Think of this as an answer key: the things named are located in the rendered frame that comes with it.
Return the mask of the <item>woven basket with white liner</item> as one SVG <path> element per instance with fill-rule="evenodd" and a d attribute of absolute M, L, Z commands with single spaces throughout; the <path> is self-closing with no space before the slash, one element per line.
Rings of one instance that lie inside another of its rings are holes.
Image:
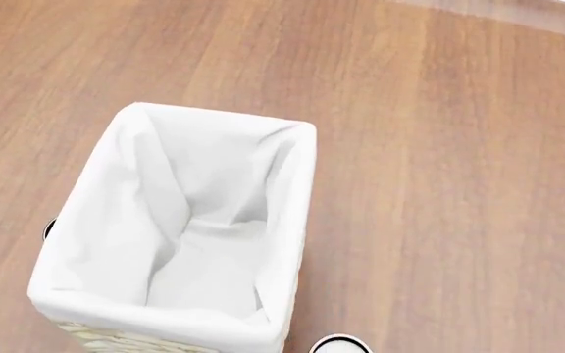
<path fill-rule="evenodd" d="M 316 147 L 309 123 L 127 105 L 47 232 L 28 298 L 87 353 L 283 353 Z"/>

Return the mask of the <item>white round black-rimmed object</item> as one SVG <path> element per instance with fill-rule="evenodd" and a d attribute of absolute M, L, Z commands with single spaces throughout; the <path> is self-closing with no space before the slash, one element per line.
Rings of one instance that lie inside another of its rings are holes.
<path fill-rule="evenodd" d="M 330 334 L 322 337 L 311 347 L 308 353 L 374 353 L 358 337 L 350 334 Z"/>

